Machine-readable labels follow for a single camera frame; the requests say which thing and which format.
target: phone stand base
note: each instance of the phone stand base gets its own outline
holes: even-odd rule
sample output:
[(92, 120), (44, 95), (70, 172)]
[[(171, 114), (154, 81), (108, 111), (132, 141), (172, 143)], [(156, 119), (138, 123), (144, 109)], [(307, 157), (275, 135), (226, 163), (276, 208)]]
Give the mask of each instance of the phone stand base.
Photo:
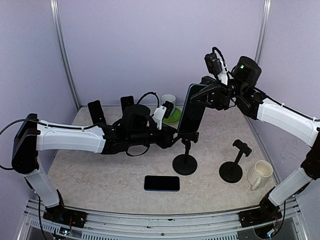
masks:
[(193, 156), (181, 154), (174, 158), (172, 166), (177, 174), (187, 176), (197, 170), (198, 163)]
[(221, 165), (219, 175), (227, 183), (235, 184), (242, 178), (242, 169), (237, 163), (227, 161)]

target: table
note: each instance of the table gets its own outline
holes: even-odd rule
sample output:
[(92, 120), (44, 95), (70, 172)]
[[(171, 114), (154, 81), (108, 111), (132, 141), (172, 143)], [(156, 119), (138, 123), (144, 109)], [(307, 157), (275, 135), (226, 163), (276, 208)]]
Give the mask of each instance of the table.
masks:
[[(122, 115), (118, 106), (103, 107), (103, 111), (108, 124)], [(87, 107), (80, 109), (73, 124), (92, 124)], [(259, 204), (261, 198), (275, 186), (275, 181), (271, 178), (266, 186), (255, 191), (250, 189), (248, 170), (264, 157), (242, 113), (237, 108), (227, 111), (207, 108), (199, 132), (199, 141), (192, 144), (190, 150), (198, 168), (189, 176), (178, 175), (172, 167), (173, 159), (185, 151), (180, 141), (168, 149), (153, 144), (146, 154), (138, 157), (129, 157), (124, 152), (101, 155), (59, 150), (48, 176), (61, 192), (65, 205), (103, 212), (191, 214)], [(236, 139), (247, 143), (252, 153), (240, 160), (242, 179), (230, 184), (220, 178), (219, 167), (224, 162), (235, 160), (239, 150), (232, 144)], [(134, 155), (144, 149), (136, 146), (129, 152)], [(179, 176), (180, 191), (145, 191), (146, 175)]]

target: cup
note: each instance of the cup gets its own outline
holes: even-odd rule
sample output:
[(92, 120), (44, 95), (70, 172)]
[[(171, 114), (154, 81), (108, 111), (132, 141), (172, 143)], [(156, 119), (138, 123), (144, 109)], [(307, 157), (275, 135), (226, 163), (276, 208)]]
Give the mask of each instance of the cup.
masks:
[(170, 116), (172, 116), (175, 113), (175, 110), (176, 110), (176, 97), (171, 95), (171, 94), (163, 95), (161, 97), (161, 105), (164, 104), (166, 101), (168, 101), (170, 103), (173, 103), (173, 109), (172, 109), (172, 111), (170, 113)]
[(273, 173), (274, 169), (269, 162), (257, 161), (246, 176), (248, 182), (252, 185), (251, 190), (254, 191), (266, 185)]

